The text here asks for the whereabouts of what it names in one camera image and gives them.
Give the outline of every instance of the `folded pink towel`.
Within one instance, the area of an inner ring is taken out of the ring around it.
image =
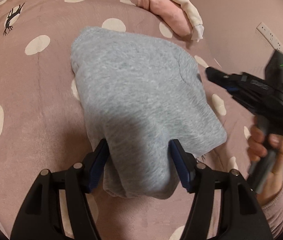
[[[173,1],[138,0],[137,5],[160,16],[177,35],[185,37],[192,34],[193,27],[187,14]]]

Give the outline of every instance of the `wall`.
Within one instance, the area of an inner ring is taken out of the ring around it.
[[[273,49],[256,27],[264,22],[283,44],[283,0],[191,0],[203,18],[204,38],[223,71],[263,77]]]

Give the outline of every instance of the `pink sleeve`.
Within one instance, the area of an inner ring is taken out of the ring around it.
[[[283,187],[278,195],[262,207],[273,237],[276,238],[283,231]]]

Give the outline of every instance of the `deer print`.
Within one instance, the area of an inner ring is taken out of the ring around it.
[[[20,14],[22,7],[24,6],[25,3],[23,3],[23,5],[19,5],[17,11],[14,12],[14,8],[11,9],[11,11],[8,14],[7,17],[7,21],[5,24],[5,31],[3,32],[3,35],[6,36],[7,35],[7,30],[8,33],[12,30],[12,26],[10,26],[10,21],[17,16],[18,14]]]

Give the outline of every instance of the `bed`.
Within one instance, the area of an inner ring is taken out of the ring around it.
[[[70,65],[70,46],[85,26],[169,40],[199,64],[207,101],[227,131],[227,142],[200,158],[212,169],[238,169],[244,177],[252,115],[217,85],[205,68],[224,72],[205,39],[178,37],[137,0],[6,0],[0,2],[0,227],[10,235],[14,219],[39,171],[67,169],[90,152],[83,110]],[[100,185],[87,201],[105,240],[179,239],[193,196],[181,185],[167,200],[111,197]],[[215,197],[215,204],[220,199]],[[72,236],[64,197],[61,212]],[[213,225],[218,223],[215,213]],[[209,236],[216,234],[210,230]]]

